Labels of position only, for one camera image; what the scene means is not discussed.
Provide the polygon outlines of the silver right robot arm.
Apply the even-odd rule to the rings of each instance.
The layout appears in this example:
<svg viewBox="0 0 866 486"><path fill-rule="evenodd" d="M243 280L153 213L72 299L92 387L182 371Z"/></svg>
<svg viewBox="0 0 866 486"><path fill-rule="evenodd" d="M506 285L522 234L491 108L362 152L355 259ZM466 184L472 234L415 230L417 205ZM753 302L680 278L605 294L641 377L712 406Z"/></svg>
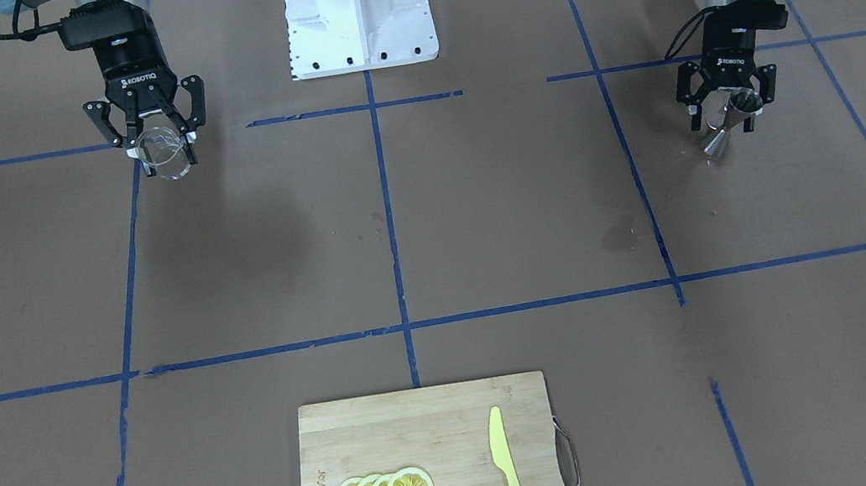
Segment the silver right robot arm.
<svg viewBox="0 0 866 486"><path fill-rule="evenodd" d="M58 0L0 0L0 13L19 20L25 12ZM106 142L134 154L145 118L163 115L182 142L196 141L206 123L205 87L199 76L176 77L146 0L74 0L50 26L15 28L18 39L55 31L65 50L91 51L104 82L102 100L82 111Z"/></svg>

